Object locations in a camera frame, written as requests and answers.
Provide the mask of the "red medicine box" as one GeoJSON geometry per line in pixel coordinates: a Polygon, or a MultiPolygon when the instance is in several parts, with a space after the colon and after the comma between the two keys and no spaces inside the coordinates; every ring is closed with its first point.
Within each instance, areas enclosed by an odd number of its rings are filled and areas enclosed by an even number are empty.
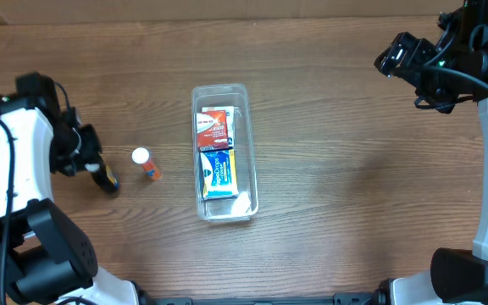
{"type": "Polygon", "coordinates": [[[227,149],[229,134],[226,113],[223,110],[196,114],[197,147],[201,152],[227,149]]]}

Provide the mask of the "blue yellow Vicks VapoDrops box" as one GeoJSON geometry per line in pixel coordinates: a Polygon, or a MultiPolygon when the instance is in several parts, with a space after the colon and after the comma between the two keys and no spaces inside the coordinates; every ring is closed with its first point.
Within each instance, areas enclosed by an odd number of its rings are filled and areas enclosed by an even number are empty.
{"type": "Polygon", "coordinates": [[[201,152],[202,198],[214,200],[239,194],[234,149],[201,152]]]}

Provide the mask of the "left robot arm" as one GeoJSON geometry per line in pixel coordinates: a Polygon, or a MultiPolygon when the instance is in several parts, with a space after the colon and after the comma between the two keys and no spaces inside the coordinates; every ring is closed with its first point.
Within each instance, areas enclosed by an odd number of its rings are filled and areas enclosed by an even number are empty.
{"type": "Polygon", "coordinates": [[[0,301],[18,304],[150,304],[135,282],[101,267],[88,236],[55,204],[51,175],[88,172],[119,190],[92,125],[61,108],[63,87],[37,72],[0,95],[0,301]]]}

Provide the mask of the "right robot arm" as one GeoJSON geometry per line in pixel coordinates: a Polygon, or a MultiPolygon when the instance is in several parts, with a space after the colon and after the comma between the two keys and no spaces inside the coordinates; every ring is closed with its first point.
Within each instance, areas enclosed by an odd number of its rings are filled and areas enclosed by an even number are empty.
{"type": "Polygon", "coordinates": [[[370,304],[488,304],[488,0],[466,1],[440,14],[438,25],[437,43],[401,32],[374,66],[413,86],[418,109],[450,114],[476,103],[484,146],[480,220],[469,250],[437,249],[427,270],[382,281],[370,304]]]}

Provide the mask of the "black bottle white cap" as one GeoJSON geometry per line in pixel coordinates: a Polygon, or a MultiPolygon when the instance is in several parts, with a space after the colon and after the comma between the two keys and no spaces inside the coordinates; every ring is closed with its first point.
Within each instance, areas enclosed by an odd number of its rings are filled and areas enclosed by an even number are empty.
{"type": "Polygon", "coordinates": [[[119,190],[118,179],[105,163],[86,164],[85,168],[94,182],[108,194],[114,194],[119,190]]]}

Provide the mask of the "white blue Hansaplast box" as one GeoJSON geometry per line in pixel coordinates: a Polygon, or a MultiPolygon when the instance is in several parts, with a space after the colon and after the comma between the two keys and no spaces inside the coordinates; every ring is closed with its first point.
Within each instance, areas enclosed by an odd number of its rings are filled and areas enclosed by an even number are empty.
{"type": "Polygon", "coordinates": [[[229,147],[228,148],[233,148],[235,145],[236,108],[234,106],[216,106],[216,107],[203,107],[202,108],[202,112],[213,111],[213,110],[225,111],[226,120],[227,120],[227,127],[228,127],[228,134],[229,134],[229,147]]]}

